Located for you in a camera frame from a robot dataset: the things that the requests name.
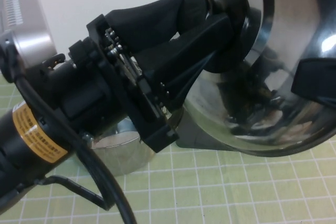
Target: grid line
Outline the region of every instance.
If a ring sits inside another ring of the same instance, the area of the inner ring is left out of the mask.
[[[292,165],[292,168],[293,168],[293,170],[294,170],[295,177],[296,177],[296,179],[298,180],[299,188],[300,188],[300,191],[301,191],[301,193],[302,193],[302,196],[303,196],[303,199],[304,199],[304,203],[305,203],[305,206],[306,206],[306,208],[307,208],[307,211],[308,211],[310,220],[314,223],[312,214],[311,214],[311,212],[310,212],[310,209],[309,209],[309,206],[308,206],[308,203],[307,203],[307,199],[305,198],[305,194],[303,193],[302,186],[301,186],[301,183],[300,183],[300,181],[299,181],[298,174],[297,174],[296,169],[295,169],[295,167],[294,167],[294,164],[293,164],[292,162],[291,162],[291,165]]]
[[[241,162],[243,163],[243,169],[244,169],[244,173],[245,173],[246,181],[248,181],[248,176],[247,176],[247,172],[246,172],[246,168],[245,168],[245,164],[244,164],[243,156],[241,155],[241,153],[240,153],[239,155],[240,155]],[[254,203],[254,204],[253,204],[254,214],[256,215],[257,223],[259,223],[259,218],[258,218],[258,214],[257,214],[257,209],[256,209],[255,202],[254,202],[254,200],[253,200],[253,195],[252,195],[252,191],[251,191],[250,184],[247,183],[247,186],[248,186],[248,191],[249,191],[249,193],[250,193],[250,197],[251,197],[252,203]]]
[[[222,172],[222,168],[221,168],[221,162],[219,161],[218,151],[216,151],[216,157],[217,157],[217,162],[218,162],[218,169],[219,169],[219,172],[221,174],[222,187],[223,187],[223,193],[224,193],[224,197],[225,197],[225,201],[226,201],[227,212],[228,212],[228,215],[229,215],[229,222],[232,223],[232,217],[231,217],[230,208],[229,208],[229,201],[228,201],[227,195],[226,195],[223,172]]]
[[[174,208],[175,208],[175,223],[178,224],[178,217],[177,217],[177,202],[176,202],[176,190],[175,190],[175,177],[174,177],[174,164],[173,164],[173,154],[172,154],[172,145],[169,146],[169,153],[170,153],[170,165],[172,168],[172,178],[173,178],[173,194],[174,194]]]
[[[205,218],[204,218],[204,209],[203,209],[203,204],[202,204],[202,195],[201,195],[201,189],[200,189],[200,181],[198,177],[198,171],[197,171],[197,162],[196,162],[196,155],[195,155],[195,149],[193,149],[193,156],[194,156],[194,164],[195,164],[195,170],[196,170],[196,179],[197,179],[197,189],[198,189],[198,196],[199,196],[199,203],[201,206],[201,213],[202,213],[202,220],[203,224],[205,224]]]

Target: stainless steel bowl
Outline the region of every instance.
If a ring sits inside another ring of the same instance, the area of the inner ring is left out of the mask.
[[[183,109],[165,113],[168,121],[177,128]],[[141,141],[132,121],[126,118],[107,130],[91,144],[91,148],[114,176],[126,175],[145,166],[155,153]]]
[[[247,17],[244,29],[258,33],[244,62],[231,71],[203,71],[185,108],[234,150],[279,156],[312,148],[335,135],[336,113],[294,95],[291,86],[299,60],[336,56],[336,0],[248,2],[258,15]]]

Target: black plastic bracket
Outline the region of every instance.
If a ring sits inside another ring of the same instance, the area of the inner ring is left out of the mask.
[[[291,91],[305,99],[336,109],[336,59],[310,58],[298,64]]]

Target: cutting mat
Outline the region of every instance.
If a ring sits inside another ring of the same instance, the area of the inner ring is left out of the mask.
[[[0,115],[22,100],[0,78]],[[138,222],[336,223],[336,140],[281,158],[187,150],[171,145],[142,169],[118,177]],[[88,173],[69,159],[52,174],[98,193]],[[2,223],[122,223],[58,185],[33,189],[0,216]]]

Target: silver device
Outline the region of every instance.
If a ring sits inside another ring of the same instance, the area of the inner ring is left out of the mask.
[[[13,42],[26,68],[56,54],[40,0],[0,0],[0,46]]]

